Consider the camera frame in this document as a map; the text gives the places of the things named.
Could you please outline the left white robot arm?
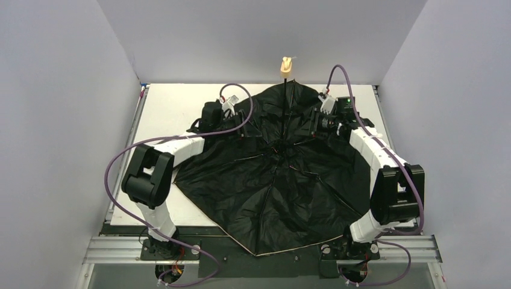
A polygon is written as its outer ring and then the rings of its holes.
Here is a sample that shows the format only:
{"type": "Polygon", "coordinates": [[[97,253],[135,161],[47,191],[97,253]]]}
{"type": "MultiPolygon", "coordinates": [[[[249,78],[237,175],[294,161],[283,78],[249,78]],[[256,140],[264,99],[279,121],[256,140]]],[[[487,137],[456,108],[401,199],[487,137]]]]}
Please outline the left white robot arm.
{"type": "Polygon", "coordinates": [[[254,101],[249,101],[248,111],[228,102],[206,102],[201,117],[176,140],[138,144],[134,148],[121,190],[139,208],[151,240],[168,244],[178,232],[166,204],[175,167],[203,153],[208,138],[232,134],[246,137],[245,127],[255,111],[254,101]]]}

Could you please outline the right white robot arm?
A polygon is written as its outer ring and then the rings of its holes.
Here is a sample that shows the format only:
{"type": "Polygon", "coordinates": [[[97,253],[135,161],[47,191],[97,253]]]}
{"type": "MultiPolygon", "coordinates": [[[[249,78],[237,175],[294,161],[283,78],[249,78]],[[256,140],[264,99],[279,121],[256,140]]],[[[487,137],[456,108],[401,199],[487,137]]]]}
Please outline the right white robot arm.
{"type": "Polygon", "coordinates": [[[425,173],[399,157],[383,140],[374,124],[353,107],[354,98],[320,93],[312,112],[309,134],[323,133],[348,141],[370,169],[369,209],[348,227],[355,243],[370,243],[396,226],[424,213],[425,173]]]}

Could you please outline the beige folding umbrella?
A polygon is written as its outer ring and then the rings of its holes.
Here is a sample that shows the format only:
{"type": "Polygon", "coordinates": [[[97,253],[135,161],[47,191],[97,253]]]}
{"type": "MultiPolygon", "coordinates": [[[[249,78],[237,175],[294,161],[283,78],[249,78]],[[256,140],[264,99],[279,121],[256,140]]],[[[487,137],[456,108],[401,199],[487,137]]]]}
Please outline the beige folding umbrella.
{"type": "Polygon", "coordinates": [[[370,168],[335,133],[299,135],[318,92],[296,81],[236,105],[255,137],[207,137],[183,162],[175,185],[210,220],[255,256],[340,237],[369,209],[370,168]]]}

